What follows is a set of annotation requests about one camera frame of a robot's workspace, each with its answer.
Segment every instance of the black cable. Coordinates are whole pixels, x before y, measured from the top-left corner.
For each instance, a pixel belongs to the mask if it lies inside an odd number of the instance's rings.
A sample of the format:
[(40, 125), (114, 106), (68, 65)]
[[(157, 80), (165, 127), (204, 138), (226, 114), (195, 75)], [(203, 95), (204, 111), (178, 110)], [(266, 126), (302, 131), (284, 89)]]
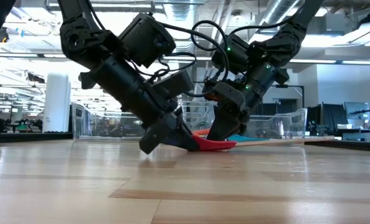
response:
[(364, 128), (365, 128), (365, 126), (366, 126), (366, 128), (368, 129), (368, 131), (369, 131), (369, 136), (370, 136), (370, 127), (368, 126), (368, 124), (367, 123), (365, 123), (365, 120), (364, 119), (361, 119), (361, 121), (364, 123)]
[[(221, 34), (221, 36), (222, 36), (222, 40), (224, 40), (224, 48), (225, 48), (225, 49), (227, 49), (227, 48), (228, 48), (228, 43), (227, 43), (227, 38), (226, 38), (226, 36), (225, 36), (225, 32), (222, 30), (222, 28), (221, 28), (218, 24), (216, 24), (216, 23), (215, 23), (215, 22), (213, 22), (213, 21), (203, 20), (203, 21), (199, 21), (199, 22), (195, 23), (195, 24), (193, 25), (193, 27), (192, 27), (192, 30), (193, 30), (193, 31), (195, 31), (195, 30), (196, 30), (196, 28), (197, 28), (199, 25), (201, 25), (201, 24), (210, 24), (210, 25), (214, 26), (215, 28), (217, 28), (217, 30), (220, 32), (220, 34)], [(199, 44), (196, 42), (196, 40), (195, 40), (195, 38), (194, 38), (194, 36), (193, 36), (192, 34), (191, 34), (191, 40), (192, 40), (193, 44), (194, 44), (196, 47), (198, 47), (198, 48), (200, 48), (200, 49), (202, 49), (202, 50), (204, 50), (204, 51), (214, 51), (214, 50), (217, 50), (217, 47), (205, 48), (205, 47), (203, 47), (203, 46), (199, 45)]]
[(297, 12), (294, 13), (294, 15), (290, 16), (288, 19), (285, 19), (284, 21), (281, 21), (277, 24), (267, 25), (267, 26), (257, 26), (257, 25), (243, 26), (243, 27), (239, 27), (239, 28), (234, 29), (229, 35), (234, 34), (236, 32), (239, 32), (239, 31), (242, 31), (242, 30), (247, 30), (247, 29), (272, 29), (272, 28), (276, 28), (278, 26), (285, 25), (286, 23), (291, 22), (296, 16), (299, 15), (301, 10), (303, 10), (303, 8), (304, 8), (304, 4), (301, 7), (298, 8)]
[[(177, 69), (173, 69), (173, 70), (170, 70), (170, 72), (175, 72), (175, 71), (180, 71), (180, 70), (184, 70), (184, 69), (187, 69), (191, 66), (193, 66), (194, 64), (196, 64), (197, 62), (197, 57), (196, 55), (192, 54), (192, 53), (189, 53), (189, 52), (176, 52), (176, 53), (171, 53), (169, 55), (166, 55), (167, 57), (175, 57), (175, 56), (190, 56), (190, 57), (193, 57), (194, 60), (191, 62), (191, 63), (188, 63), (186, 65), (184, 65), (183, 67), (181, 68), (177, 68)], [(163, 56), (160, 56), (159, 57), (159, 63), (162, 64), (162, 65), (167, 65), (166, 63), (162, 62), (162, 59), (163, 59)]]
[(165, 23), (162, 23), (162, 22), (160, 24), (162, 26), (164, 26), (165, 28), (167, 28), (167, 29), (173, 29), (173, 30), (178, 30), (178, 31), (181, 31), (181, 32), (185, 32), (185, 33), (188, 33), (188, 34), (195, 35), (195, 36), (198, 36), (200, 38), (206, 39), (207, 41), (211, 42), (215, 47), (217, 47), (217, 50), (219, 50), (221, 52), (222, 57), (224, 58), (225, 72), (224, 72), (223, 80), (226, 80), (228, 78), (229, 59), (228, 59), (227, 53), (215, 40), (213, 40), (212, 38), (210, 38), (209, 36), (207, 36), (205, 34), (202, 34), (200, 32), (194, 31), (194, 30), (189, 30), (189, 29), (185, 29), (185, 28), (182, 28), (182, 27), (176, 27), (176, 26), (172, 26), (172, 25), (165, 24)]
[(98, 25), (102, 30), (105, 30), (105, 27), (103, 26), (102, 22), (99, 20), (97, 13), (95, 12), (94, 8), (92, 7), (91, 0), (87, 0), (87, 4), (91, 10), (92, 15), (94, 16), (95, 20), (97, 21)]
[(172, 54), (165, 55), (165, 56), (167, 56), (167, 57), (190, 56), (190, 57), (193, 57), (194, 60), (191, 63), (188, 63), (188, 64), (182, 66), (181, 68), (170, 69), (170, 66), (167, 63), (165, 63), (165, 62), (162, 61), (163, 60), (163, 56), (160, 56), (159, 59), (158, 59), (159, 63), (162, 64), (162, 65), (164, 65), (164, 66), (166, 66), (167, 68), (160, 68), (159, 70), (155, 71), (153, 74), (142, 72), (136, 66), (136, 64), (133, 61), (130, 61), (130, 62), (133, 64), (134, 69), (136, 70), (136, 72), (138, 72), (139, 74), (142, 74), (142, 75), (147, 75), (147, 76), (151, 77), (152, 79), (163, 77), (163, 76), (167, 75), (169, 72), (175, 72), (175, 71), (187, 69), (187, 68), (193, 66), (194, 64), (196, 64), (196, 62), (197, 62), (196, 55), (194, 55), (192, 53), (189, 53), (189, 52), (177, 52), (177, 53), (172, 53)]
[[(216, 74), (213, 76), (213, 78), (217, 79), (219, 77), (219, 75), (221, 74), (220, 71), (216, 72)], [(201, 93), (201, 94), (194, 94), (194, 93), (184, 93), (185, 95), (187, 96), (191, 96), (191, 97), (195, 97), (195, 98), (199, 98), (199, 97), (205, 97), (206, 95), (210, 94), (213, 92), (213, 89), (207, 91), (207, 92), (204, 92), (204, 93)]]

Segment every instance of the desk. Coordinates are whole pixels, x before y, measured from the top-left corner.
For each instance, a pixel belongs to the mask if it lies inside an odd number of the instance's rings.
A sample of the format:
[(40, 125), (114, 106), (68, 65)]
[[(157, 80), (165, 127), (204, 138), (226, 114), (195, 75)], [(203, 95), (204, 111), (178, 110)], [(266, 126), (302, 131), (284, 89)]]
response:
[(140, 156), (138, 142), (0, 145), (0, 223), (370, 223), (370, 152), (160, 145)]
[(342, 137), (343, 140), (355, 140), (370, 138), (370, 129), (339, 129), (335, 133), (328, 133), (336, 137)]

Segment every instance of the white pipe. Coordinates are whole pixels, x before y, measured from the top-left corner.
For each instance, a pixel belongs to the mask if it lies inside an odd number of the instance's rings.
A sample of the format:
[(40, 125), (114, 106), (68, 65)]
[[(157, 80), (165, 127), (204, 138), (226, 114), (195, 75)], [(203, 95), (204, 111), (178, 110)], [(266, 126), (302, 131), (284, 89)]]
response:
[[(225, 33), (225, 30), (227, 29), (229, 18), (230, 18), (230, 15), (232, 14), (232, 10), (234, 8), (235, 3), (236, 3), (236, 0), (230, 0), (229, 5), (227, 7), (227, 14), (225, 15), (224, 22), (222, 23), (222, 30), (224, 31), (224, 33)], [(222, 41), (222, 35), (218, 35), (218, 41), (217, 41), (218, 44), (220, 44), (221, 41)]]
[[(220, 25), (221, 16), (222, 16), (222, 13), (224, 12), (225, 0), (220, 0), (220, 3), (219, 4), (220, 5), (218, 6), (218, 9), (217, 9), (217, 18), (214, 21), (218, 25)], [(214, 28), (212, 30), (211, 39), (213, 39), (213, 40), (216, 39), (217, 31), (218, 30), (216, 28)]]

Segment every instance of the ceiling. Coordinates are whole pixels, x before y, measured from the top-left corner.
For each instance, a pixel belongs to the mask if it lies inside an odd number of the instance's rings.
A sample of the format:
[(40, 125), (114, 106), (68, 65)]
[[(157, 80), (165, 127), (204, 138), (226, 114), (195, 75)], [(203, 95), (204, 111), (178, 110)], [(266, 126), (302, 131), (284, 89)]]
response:
[[(171, 0), (176, 2), (190, 2), (187, 0)], [(62, 23), (62, 17), (59, 8), (53, 5), (53, 0), (50, 1), (50, 7), (45, 7), (43, 0), (22, 0), (21, 6), (15, 7), (10, 15), (8, 15), (4, 27), (7, 27), (9, 34), (9, 40), (6, 43), (0, 43), (0, 52), (14, 52), (14, 53), (61, 53), (59, 28)], [(194, 2), (200, 4), (161, 4), (166, 1), (155, 1), (154, 17), (156, 20), (174, 24), (177, 26), (185, 27), (190, 29), (194, 23), (201, 20), (213, 20), (221, 23), (221, 26), (225, 27), (225, 33), (229, 33), (235, 28), (252, 24), (253, 21), (258, 19), (259, 15), (262, 15), (267, 7), (268, 0), (260, 1), (248, 1), (248, 0), (194, 0)], [(143, 4), (139, 3), (129, 7), (123, 7), (128, 5), (128, 1), (122, 4), (115, 10), (101, 9), (97, 11), (97, 15), (107, 29), (110, 29), (114, 34), (119, 35), (124, 28), (132, 21), (142, 7), (150, 7), (150, 2)], [(340, 18), (340, 23), (344, 28), (344, 32), (351, 32), (356, 28), (357, 23), (367, 13), (370, 12), (370, 0), (344, 0), (344, 1), (325, 1), (322, 7), (322, 15), (317, 15), (316, 22), (310, 25), (311, 30), (315, 30), (323, 19), (319, 17), (324, 16), (330, 12), (337, 18)], [(179, 10), (186, 10), (185, 17), (184, 13), (181, 14)], [(212, 36), (213, 28), (207, 25), (201, 25), (197, 28), (197, 31), (202, 32), (208, 36)], [(177, 40), (177, 46), (192, 45), (187, 39), (188, 34), (179, 32), (173, 32), (170, 30), (171, 35)], [(245, 41), (249, 41), (251, 36), (247, 31), (239, 32), (239, 37)], [(254, 35), (253, 38), (269, 38), (266, 35)], [(297, 58), (313, 58), (313, 59), (369, 59), (370, 58), (370, 47), (364, 46), (364, 43), (359, 44), (355, 47), (316, 47), (319, 43), (328, 43), (330, 39), (324, 39), (324, 35), (309, 35), (305, 40), (305, 46), (302, 48), (300, 53), (296, 56)], [(203, 39), (197, 38), (199, 44), (207, 47), (209, 43)], [(334, 44), (348, 44), (348, 42), (342, 42), (341, 39), (336, 39)], [(209, 55), (209, 52), (203, 52), (202, 50), (196, 50), (196, 55)], [(178, 62), (172, 62), (172, 66), (179, 66)], [(205, 63), (198, 63), (198, 66), (205, 66)], [(12, 59), (12, 58), (0, 58), (0, 84), (2, 85), (33, 85), (26, 78), (26, 74), (29, 72), (36, 74), (39, 77), (44, 78), (47, 81), (47, 74), (57, 68), (69, 71), (70, 79), (72, 81), (72, 101), (80, 100), (82, 103), (86, 103), (89, 107), (95, 108), (95, 110), (102, 110), (108, 108), (109, 110), (119, 110), (120, 105), (110, 96), (103, 93), (102, 90), (81, 90), (80, 82), (78, 81), (78, 75), (80, 72), (87, 71), (76, 63), (66, 61), (47, 61), (47, 60), (28, 60), (28, 59)], [(144, 71), (152, 73), (153, 71), (160, 68), (160, 64), (154, 64), (151, 68), (145, 69)], [(290, 65), (289, 68), (297, 69), (296, 65)], [(44, 90), (42, 88), (13, 88), (17, 91), (6, 91), (0, 90), (0, 97), (14, 98), (20, 95), (20, 91), (26, 90), (31, 92), (32, 95), (41, 95), (36, 98), (38, 106), (44, 104)], [(32, 98), (34, 96), (20, 95), (25, 98)]]

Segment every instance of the computer monitor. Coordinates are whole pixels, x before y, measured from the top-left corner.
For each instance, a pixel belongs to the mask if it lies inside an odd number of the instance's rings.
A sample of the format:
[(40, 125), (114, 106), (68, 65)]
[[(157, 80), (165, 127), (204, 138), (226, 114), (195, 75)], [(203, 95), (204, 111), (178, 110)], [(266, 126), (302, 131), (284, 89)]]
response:
[(354, 114), (357, 111), (369, 110), (369, 103), (344, 102), (347, 119), (369, 120), (369, 112)]

